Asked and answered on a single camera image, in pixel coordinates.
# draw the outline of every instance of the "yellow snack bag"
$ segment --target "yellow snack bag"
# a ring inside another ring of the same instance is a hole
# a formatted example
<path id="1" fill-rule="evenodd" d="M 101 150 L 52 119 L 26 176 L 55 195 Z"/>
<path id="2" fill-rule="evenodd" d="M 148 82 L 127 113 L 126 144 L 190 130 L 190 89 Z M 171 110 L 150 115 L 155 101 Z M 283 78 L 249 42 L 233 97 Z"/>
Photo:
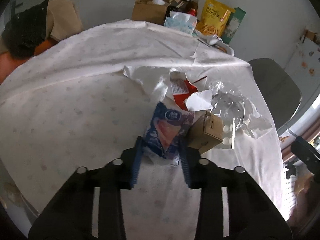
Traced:
<path id="1" fill-rule="evenodd" d="M 206 0 L 202 9 L 201 21 L 196 29 L 203 35 L 222 35 L 229 16 L 235 10 L 216 0 Z"/>

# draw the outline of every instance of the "small brown cardboard box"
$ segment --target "small brown cardboard box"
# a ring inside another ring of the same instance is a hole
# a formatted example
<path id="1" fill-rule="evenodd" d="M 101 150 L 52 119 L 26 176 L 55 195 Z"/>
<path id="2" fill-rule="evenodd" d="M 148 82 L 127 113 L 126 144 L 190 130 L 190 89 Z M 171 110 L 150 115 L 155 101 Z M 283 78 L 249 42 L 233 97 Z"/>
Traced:
<path id="1" fill-rule="evenodd" d="M 163 25 L 170 0 L 163 0 L 164 5 L 152 4 L 152 0 L 136 0 L 131 19 Z"/>
<path id="2" fill-rule="evenodd" d="M 189 129 L 187 134 L 188 147 L 205 153 L 222 142 L 223 121 L 206 112 Z"/>

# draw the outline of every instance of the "orange cloth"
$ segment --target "orange cloth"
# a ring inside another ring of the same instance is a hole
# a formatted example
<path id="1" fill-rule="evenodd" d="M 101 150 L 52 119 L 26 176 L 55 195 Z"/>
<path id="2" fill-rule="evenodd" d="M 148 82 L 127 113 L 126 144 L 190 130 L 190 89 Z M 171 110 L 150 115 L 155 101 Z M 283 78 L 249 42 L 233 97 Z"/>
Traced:
<path id="1" fill-rule="evenodd" d="M 43 53 L 47 49 L 53 47 L 58 42 L 55 41 L 52 38 L 48 38 L 44 42 L 42 42 L 40 45 L 38 45 L 35 49 L 35 56 Z M 5 80 L 7 76 L 11 74 L 12 71 L 14 71 L 17 67 L 28 61 L 30 58 L 25 59 L 16 59 L 13 58 L 10 54 L 10 52 L 6 51 L 2 54 L 0 54 L 0 84 Z"/>

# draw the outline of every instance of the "white torn paper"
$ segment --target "white torn paper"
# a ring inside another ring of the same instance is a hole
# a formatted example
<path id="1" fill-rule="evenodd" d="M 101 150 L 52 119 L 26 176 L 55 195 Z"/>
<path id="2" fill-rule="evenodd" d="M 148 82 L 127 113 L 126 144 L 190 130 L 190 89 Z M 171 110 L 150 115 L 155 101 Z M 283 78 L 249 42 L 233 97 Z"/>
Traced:
<path id="1" fill-rule="evenodd" d="M 188 111 L 201 111 L 212 109 L 211 100 L 212 100 L 213 91 L 204 90 L 202 92 L 193 93 L 185 101 L 185 105 Z"/>

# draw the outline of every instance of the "brand logo on package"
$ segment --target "brand logo on package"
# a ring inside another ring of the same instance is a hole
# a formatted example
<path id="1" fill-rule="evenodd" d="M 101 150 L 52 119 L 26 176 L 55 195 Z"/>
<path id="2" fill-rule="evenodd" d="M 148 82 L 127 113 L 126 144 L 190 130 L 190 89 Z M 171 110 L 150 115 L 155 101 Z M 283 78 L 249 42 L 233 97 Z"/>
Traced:
<path id="1" fill-rule="evenodd" d="M 181 114 L 176 110 L 168 110 L 165 112 L 165 115 L 167 120 L 173 120 L 173 121 L 179 121 L 181 118 Z"/>

